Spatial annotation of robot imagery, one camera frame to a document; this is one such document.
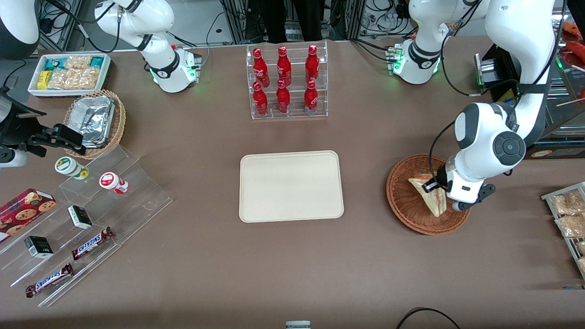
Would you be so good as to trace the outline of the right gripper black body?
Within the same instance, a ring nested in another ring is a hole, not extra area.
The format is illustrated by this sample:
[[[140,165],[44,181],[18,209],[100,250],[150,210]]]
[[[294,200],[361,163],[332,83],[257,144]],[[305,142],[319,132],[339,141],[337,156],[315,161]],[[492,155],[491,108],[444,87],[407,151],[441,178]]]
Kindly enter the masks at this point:
[[[1,97],[1,144],[13,149],[44,149],[29,140],[41,134],[44,126],[38,123],[38,117],[46,115],[34,110],[10,96]]]

